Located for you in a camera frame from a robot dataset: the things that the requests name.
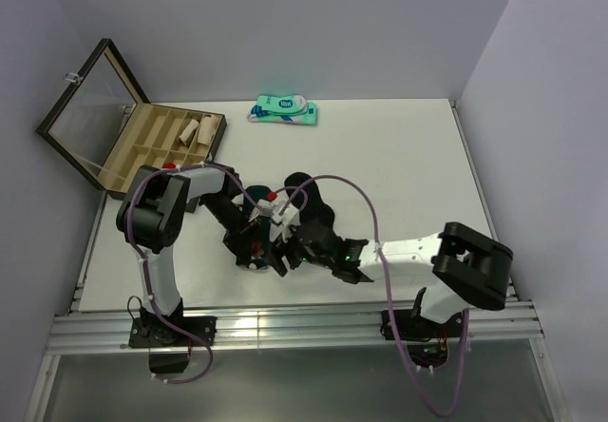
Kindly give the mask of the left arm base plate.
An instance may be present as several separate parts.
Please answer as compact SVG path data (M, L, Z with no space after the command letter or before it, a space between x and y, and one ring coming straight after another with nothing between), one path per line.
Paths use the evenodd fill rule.
M212 346L217 327L214 316L188 316L180 321L180 328ZM140 317L132 321L128 347L131 349L169 348L199 346L198 342L185 334L168 328L154 316L150 320Z

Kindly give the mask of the black sock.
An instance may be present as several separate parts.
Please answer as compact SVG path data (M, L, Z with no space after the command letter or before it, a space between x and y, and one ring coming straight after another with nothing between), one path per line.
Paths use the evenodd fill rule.
M294 189L309 180L311 176L304 172L295 172L284 180L284 187L292 195ZM315 181L308 183L292 201L299 210L299 221L305 224L319 221L324 226L333 228L335 214L332 208L322 200L318 185Z

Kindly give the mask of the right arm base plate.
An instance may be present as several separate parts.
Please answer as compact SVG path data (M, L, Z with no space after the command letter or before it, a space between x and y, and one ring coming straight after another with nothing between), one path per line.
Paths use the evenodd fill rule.
M457 338L461 335L464 325L462 313L453 315L443 324L414 317L410 309L394 311L396 329L404 341L428 342L439 338Z

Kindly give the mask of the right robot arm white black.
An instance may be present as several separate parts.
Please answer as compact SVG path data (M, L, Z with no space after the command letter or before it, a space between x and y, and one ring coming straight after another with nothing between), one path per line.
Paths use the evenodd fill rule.
M328 269L348 284L424 277L414 302L413 330L432 336L468 307L501 311L507 298L513 252L459 222L418 239L376 243L342 239L318 220L270 226L270 262L281 275L302 263Z

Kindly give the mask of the dark green patterned sock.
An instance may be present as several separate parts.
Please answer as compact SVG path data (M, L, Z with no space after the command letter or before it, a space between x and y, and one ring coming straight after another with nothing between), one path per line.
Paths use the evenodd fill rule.
M266 185L254 184L246 188L249 196L258 204L268 200L271 189ZM252 235L251 256L248 259L236 258L236 265L246 269L262 270L271 266L271 241L270 218L264 217L252 206L249 201L244 200L241 208L242 212L250 217L257 213L257 227Z

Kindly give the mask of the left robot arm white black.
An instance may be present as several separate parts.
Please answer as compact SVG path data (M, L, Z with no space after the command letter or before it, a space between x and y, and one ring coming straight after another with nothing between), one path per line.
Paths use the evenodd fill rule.
M157 315L151 335L174 345L185 333L185 322L174 313L182 308L174 266L174 244L187 204L197 200L226 232L225 246L238 258L252 251L255 221L233 203L241 195L260 213L268 211L242 186L232 167L197 163L175 168L138 168L116 217L116 226L137 256L143 287L143 308Z

